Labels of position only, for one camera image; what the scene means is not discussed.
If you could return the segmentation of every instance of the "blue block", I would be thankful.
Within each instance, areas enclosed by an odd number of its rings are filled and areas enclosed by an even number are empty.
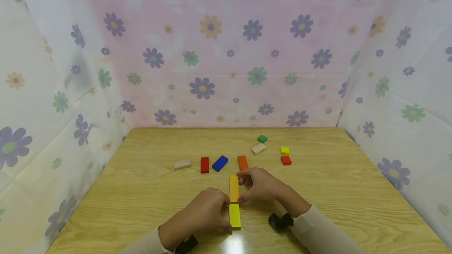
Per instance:
[[[225,156],[221,155],[220,158],[213,163],[212,168],[219,172],[226,165],[227,160],[228,159]]]

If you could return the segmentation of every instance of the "beige sleeve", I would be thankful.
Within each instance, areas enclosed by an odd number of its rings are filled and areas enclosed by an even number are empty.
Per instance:
[[[308,212],[294,218],[291,229],[311,254],[366,253],[315,206],[311,206]]]
[[[163,247],[160,241],[159,228],[156,227],[119,251],[118,254],[171,254],[171,252]]]

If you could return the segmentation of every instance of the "green block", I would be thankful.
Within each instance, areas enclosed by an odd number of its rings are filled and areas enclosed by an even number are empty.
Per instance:
[[[264,143],[265,141],[267,141],[267,137],[263,134],[261,134],[258,138],[257,141],[259,141],[260,143]]]

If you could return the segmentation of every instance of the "wooden table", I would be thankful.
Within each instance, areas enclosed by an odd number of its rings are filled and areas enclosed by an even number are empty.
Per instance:
[[[268,137],[267,150],[254,156],[250,148],[260,134]],[[281,164],[280,146],[290,148],[292,165]],[[220,155],[229,158],[220,172],[200,174],[200,157],[208,156],[212,165]],[[229,194],[228,176],[238,171],[238,155],[291,185],[368,253],[449,253],[339,128],[133,129],[47,253],[116,253],[201,189],[213,186]],[[173,162],[187,157],[191,168],[173,171]],[[241,230],[198,236],[192,253],[308,253],[289,230],[276,233],[268,225],[276,210],[283,214],[277,203],[241,206]]]

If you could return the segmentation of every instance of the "red block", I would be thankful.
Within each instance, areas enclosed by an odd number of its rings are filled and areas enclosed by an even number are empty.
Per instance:
[[[292,164],[291,159],[287,155],[281,156],[281,162],[283,165],[291,165]]]
[[[207,174],[209,172],[209,157],[200,158],[200,173]]]

